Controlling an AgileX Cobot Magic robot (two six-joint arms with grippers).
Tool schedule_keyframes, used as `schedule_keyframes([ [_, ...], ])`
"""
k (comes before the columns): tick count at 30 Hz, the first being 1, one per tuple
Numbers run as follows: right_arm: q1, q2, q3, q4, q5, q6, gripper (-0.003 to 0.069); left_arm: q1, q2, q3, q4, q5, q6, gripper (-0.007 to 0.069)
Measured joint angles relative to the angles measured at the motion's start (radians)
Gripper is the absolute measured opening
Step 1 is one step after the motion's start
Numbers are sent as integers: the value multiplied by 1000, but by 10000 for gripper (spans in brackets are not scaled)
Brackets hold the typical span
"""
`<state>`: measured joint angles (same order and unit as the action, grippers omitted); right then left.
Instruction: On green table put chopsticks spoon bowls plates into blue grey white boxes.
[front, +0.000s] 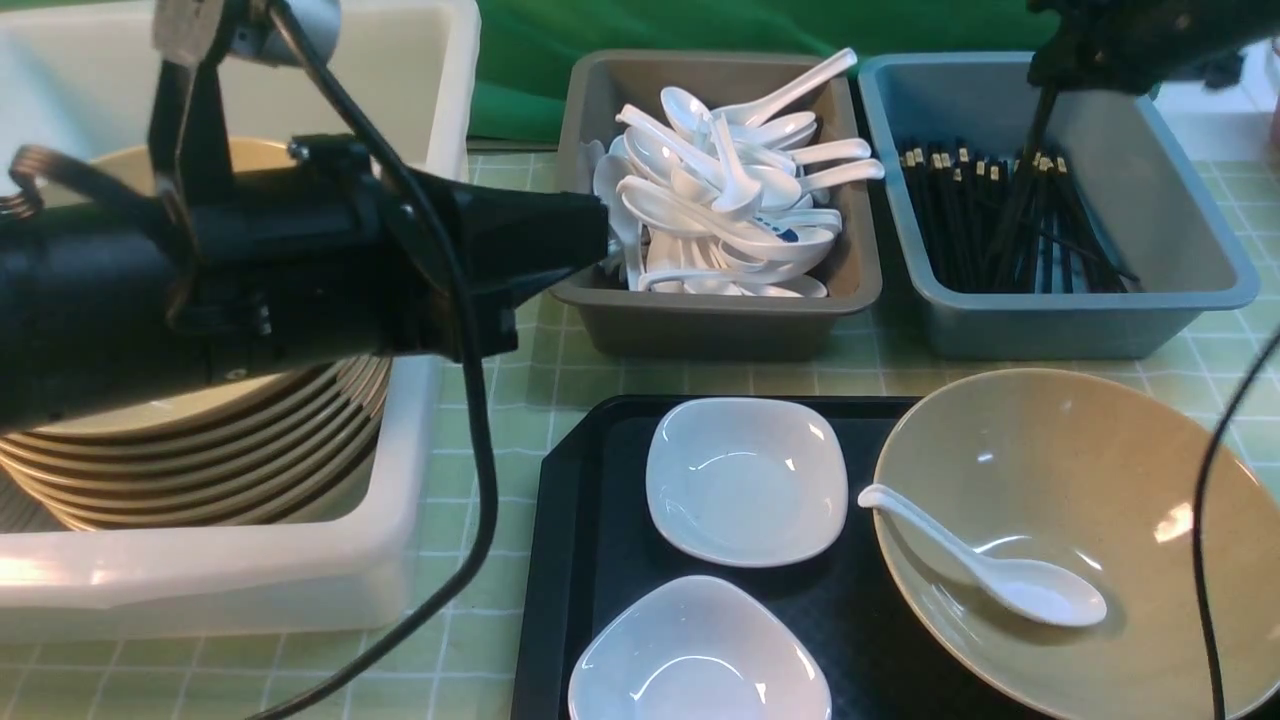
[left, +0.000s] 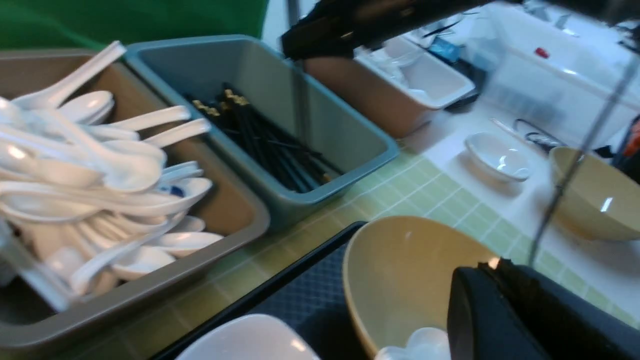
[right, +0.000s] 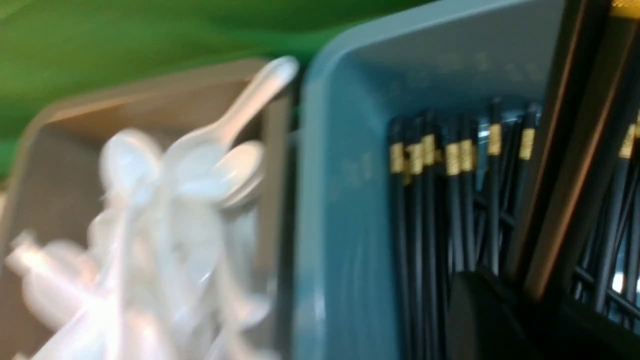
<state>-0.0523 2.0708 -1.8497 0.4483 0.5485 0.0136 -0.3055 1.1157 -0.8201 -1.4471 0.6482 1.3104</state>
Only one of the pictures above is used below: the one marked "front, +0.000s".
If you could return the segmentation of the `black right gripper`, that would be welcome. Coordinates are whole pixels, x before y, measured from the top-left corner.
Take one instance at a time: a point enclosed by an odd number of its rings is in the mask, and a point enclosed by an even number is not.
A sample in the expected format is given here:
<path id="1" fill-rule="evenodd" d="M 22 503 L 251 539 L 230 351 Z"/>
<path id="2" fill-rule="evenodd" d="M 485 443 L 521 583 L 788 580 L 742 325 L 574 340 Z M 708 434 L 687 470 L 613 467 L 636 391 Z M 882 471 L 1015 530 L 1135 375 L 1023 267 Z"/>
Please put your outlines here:
<path id="1" fill-rule="evenodd" d="M 1176 73 L 1277 35 L 1276 1 L 1029 1 L 1059 27 L 1027 81 L 1060 92 L 1148 94 Z"/>

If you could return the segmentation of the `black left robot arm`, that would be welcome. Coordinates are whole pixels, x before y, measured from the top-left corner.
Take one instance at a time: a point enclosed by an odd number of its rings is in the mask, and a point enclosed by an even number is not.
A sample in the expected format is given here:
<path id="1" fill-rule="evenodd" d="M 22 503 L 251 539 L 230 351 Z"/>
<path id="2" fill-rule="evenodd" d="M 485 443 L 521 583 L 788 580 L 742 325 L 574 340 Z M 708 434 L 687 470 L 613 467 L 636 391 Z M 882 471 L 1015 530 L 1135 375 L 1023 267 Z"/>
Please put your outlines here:
<path id="1" fill-rule="evenodd" d="M 3 215 L 3 432 L 343 357 L 517 348 L 524 302 L 605 256 L 590 193 L 413 170 L 431 227 L 346 136 L 177 206 L 99 170 L 91 199 Z"/>

